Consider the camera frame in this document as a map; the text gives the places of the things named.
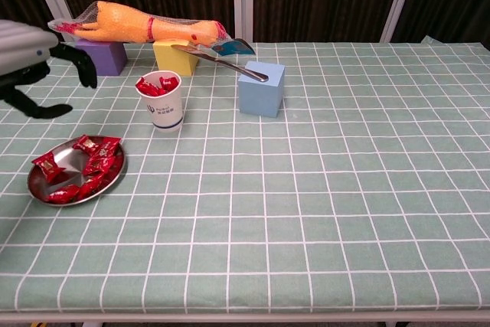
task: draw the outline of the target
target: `silver plate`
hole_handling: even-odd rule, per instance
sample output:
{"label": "silver plate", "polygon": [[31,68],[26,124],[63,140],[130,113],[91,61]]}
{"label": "silver plate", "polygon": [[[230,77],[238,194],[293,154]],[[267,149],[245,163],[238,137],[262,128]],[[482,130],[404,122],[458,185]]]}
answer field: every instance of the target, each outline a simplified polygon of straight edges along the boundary
{"label": "silver plate", "polygon": [[[87,163],[89,156],[85,152],[73,148],[73,145],[78,139],[79,137],[65,143],[61,143],[51,150],[54,155],[54,161],[61,168],[65,168],[65,170],[61,172],[53,180],[53,182],[48,183],[42,171],[36,165],[33,166],[28,176],[28,188],[34,198],[52,207],[68,207],[89,201],[116,183],[126,163],[126,155],[124,154],[123,147],[120,144],[118,145],[118,148],[114,154],[117,160],[109,172],[104,176],[103,183],[96,192],[89,197],[66,204],[54,204],[45,201],[45,198],[49,194],[57,191],[65,185],[75,184],[81,186],[86,181],[87,178],[83,176],[82,171],[83,168],[85,168],[85,164]],[[104,136],[90,136],[90,139],[92,139],[95,143],[101,143]]]}

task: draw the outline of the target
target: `wrapped candy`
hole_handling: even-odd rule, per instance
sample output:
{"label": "wrapped candy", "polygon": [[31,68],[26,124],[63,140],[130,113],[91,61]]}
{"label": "wrapped candy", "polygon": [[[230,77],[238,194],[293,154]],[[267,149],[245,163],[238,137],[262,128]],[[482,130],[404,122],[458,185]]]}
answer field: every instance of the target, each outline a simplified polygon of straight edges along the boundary
{"label": "wrapped candy", "polygon": [[97,145],[89,136],[81,136],[73,145],[74,149],[81,149],[88,155],[93,155],[99,150],[99,145]]}
{"label": "wrapped candy", "polygon": [[103,174],[106,174],[113,165],[115,159],[116,158],[114,156],[105,157],[104,159],[89,159],[87,165],[82,171],[82,174],[90,175],[94,172],[102,172]]}
{"label": "wrapped candy", "polygon": [[90,156],[89,161],[95,161],[98,159],[105,159],[107,157],[114,156],[120,140],[121,138],[104,137],[99,149],[92,156]]}
{"label": "wrapped candy", "polygon": [[80,188],[75,184],[67,185],[54,191],[46,197],[46,202],[55,204],[65,204],[75,198]]}
{"label": "wrapped candy", "polygon": [[161,91],[157,86],[147,82],[143,77],[139,78],[136,88],[139,90],[139,92],[148,96],[160,96],[161,94]]}
{"label": "wrapped candy", "polygon": [[104,173],[88,178],[87,181],[83,183],[78,192],[77,199],[84,199],[94,193],[102,184],[104,178]]}
{"label": "wrapped candy", "polygon": [[167,92],[172,92],[178,86],[178,80],[175,77],[164,78],[160,77],[160,84],[162,89]]}
{"label": "wrapped candy", "polygon": [[114,162],[109,168],[109,171],[107,172],[106,176],[104,177],[104,179],[108,181],[113,180],[123,166],[123,161],[124,161],[123,155],[115,155],[113,157],[114,157]]}
{"label": "wrapped candy", "polygon": [[61,168],[54,161],[53,152],[45,153],[32,161],[43,172],[44,177],[48,183],[51,183],[58,174],[60,174],[65,168]]}

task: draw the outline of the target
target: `rubber chicken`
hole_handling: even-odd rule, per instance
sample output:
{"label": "rubber chicken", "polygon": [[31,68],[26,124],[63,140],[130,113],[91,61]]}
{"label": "rubber chicken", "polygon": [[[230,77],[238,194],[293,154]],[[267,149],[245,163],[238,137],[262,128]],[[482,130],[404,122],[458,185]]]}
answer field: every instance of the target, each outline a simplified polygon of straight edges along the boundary
{"label": "rubber chicken", "polygon": [[144,43],[186,40],[210,47],[230,38],[218,21],[188,21],[157,17],[118,3],[102,1],[93,3],[79,17],[82,20],[91,18],[96,21],[82,23],[55,20],[48,26],[54,31],[67,32],[90,41]]}

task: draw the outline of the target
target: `knife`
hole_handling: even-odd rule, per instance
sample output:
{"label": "knife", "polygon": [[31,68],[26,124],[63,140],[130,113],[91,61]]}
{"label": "knife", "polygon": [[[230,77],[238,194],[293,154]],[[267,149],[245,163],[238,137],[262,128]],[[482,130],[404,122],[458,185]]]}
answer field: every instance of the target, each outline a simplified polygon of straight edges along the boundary
{"label": "knife", "polygon": [[215,63],[224,65],[225,67],[228,67],[230,69],[236,70],[237,72],[245,74],[246,76],[253,78],[254,80],[258,80],[259,82],[267,82],[269,80],[269,76],[267,76],[265,74],[255,72],[253,70],[246,69],[243,67],[238,67],[237,65],[234,65],[232,63],[228,63],[225,60],[217,59],[216,57],[212,57],[211,55],[203,53],[202,51],[200,51],[196,47],[185,46],[185,45],[177,45],[177,44],[173,44],[172,47],[176,50],[184,51],[185,53],[195,55],[196,57],[200,57],[202,59],[210,60],[210,61],[213,61]]}

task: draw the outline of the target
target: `white paper cup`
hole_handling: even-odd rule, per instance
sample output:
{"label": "white paper cup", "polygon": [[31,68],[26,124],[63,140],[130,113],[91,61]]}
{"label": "white paper cup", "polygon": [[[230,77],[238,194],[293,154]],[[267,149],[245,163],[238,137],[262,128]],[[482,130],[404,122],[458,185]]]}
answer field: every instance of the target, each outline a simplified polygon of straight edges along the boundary
{"label": "white paper cup", "polygon": [[160,77],[177,78],[177,87],[163,96],[147,96],[139,92],[137,88],[136,91],[141,95],[155,128],[162,132],[174,132],[182,127],[182,122],[184,121],[181,98],[182,79],[178,74],[170,70],[157,70],[143,76],[147,82],[157,87],[161,86]]}

